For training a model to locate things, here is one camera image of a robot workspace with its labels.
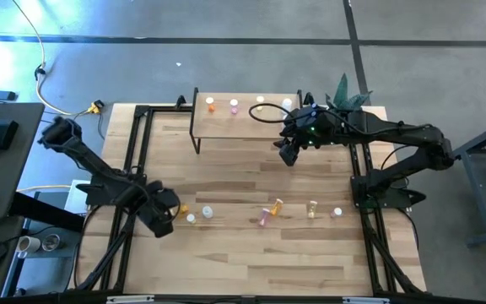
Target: table leg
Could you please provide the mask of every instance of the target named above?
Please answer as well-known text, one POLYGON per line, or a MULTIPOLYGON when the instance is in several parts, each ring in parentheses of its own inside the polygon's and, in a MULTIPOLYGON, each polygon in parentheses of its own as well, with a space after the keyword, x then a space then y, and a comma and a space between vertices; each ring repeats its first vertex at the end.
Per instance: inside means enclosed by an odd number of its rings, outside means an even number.
POLYGON ((191 135, 191 140, 192 140, 192 145, 194 146, 194 150, 196 151, 196 154, 200 154, 200 146, 202 145, 202 139, 198 139, 198 143, 196 143, 196 139, 194 136, 191 135))
POLYGON ((10 215, 21 215, 49 225, 81 232, 84 218, 80 215, 59 209, 22 193, 14 194, 14 201, 8 211, 10 215))

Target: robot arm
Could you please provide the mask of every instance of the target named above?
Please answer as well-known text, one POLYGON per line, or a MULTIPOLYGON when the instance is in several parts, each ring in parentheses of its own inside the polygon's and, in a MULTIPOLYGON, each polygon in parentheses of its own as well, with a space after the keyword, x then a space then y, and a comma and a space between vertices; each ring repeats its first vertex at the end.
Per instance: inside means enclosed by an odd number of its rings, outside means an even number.
POLYGON ((279 154, 287 166, 293 166, 300 149, 331 144, 368 144, 384 141, 418 147, 417 152, 385 170, 371 170, 358 180, 365 195, 381 197, 394 181, 402 180, 424 169, 444 170, 453 165, 451 143, 432 125, 408 125, 382 121, 362 110, 325 109, 313 103, 292 110, 284 120, 277 142, 279 154))

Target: white cup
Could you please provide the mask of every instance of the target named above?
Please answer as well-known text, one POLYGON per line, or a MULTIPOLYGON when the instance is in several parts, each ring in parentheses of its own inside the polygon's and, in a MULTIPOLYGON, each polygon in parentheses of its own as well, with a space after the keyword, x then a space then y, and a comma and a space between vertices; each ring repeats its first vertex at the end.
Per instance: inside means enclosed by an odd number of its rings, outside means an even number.
POLYGON ((213 209, 209 206, 205 206, 202 208, 202 214, 206 219, 211 219, 213 217, 213 209))
POLYGON ((16 252, 18 258, 25 258, 28 253, 33 253, 41 247, 41 240, 31 236, 22 236, 18 239, 18 246, 16 252))

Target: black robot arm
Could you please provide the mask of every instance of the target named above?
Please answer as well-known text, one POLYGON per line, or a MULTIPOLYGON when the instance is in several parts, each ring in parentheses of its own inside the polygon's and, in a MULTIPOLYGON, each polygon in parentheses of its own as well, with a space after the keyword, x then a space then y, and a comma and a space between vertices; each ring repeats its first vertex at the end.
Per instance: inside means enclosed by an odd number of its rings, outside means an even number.
POLYGON ((54 123, 42 132, 39 144, 64 153, 74 160, 78 167, 81 166, 93 175, 89 185, 78 185, 80 190, 88 194, 87 204, 119 206, 127 209, 129 214, 127 222, 108 247, 105 256, 76 289, 91 290, 95 286, 118 248, 128 237, 132 237, 135 215, 156 237, 166 236, 174 230, 172 220, 181 207, 176 193, 163 187, 160 181, 146 185, 147 178, 144 174, 132 174, 108 166, 84 144, 82 129, 75 121, 56 117, 54 123), (172 215, 170 209, 174 207, 178 207, 178 211, 172 215))
POLYGON ((311 104, 292 110, 283 120, 284 137, 275 145, 287 166, 293 166, 301 149, 331 144, 368 144, 384 141, 418 147, 416 153, 385 170, 371 170, 355 178, 353 187, 361 195, 383 197, 395 181, 424 169, 444 170, 453 165, 451 143, 443 133, 429 124, 421 126, 404 122, 387 122, 375 114, 362 111, 339 111, 311 104))

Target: cup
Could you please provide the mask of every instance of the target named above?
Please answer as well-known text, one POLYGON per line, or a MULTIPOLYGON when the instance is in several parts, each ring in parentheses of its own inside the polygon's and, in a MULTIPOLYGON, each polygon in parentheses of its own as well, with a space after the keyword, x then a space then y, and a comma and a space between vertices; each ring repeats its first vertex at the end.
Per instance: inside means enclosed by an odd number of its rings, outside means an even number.
POLYGON ((36 237, 22 236, 18 239, 18 246, 16 246, 16 252, 18 258, 25 258, 28 253, 33 253, 39 250, 41 247, 41 240, 36 237))
POLYGON ((42 240, 42 250, 46 252, 54 251, 61 247, 61 238, 57 234, 50 234, 42 240))

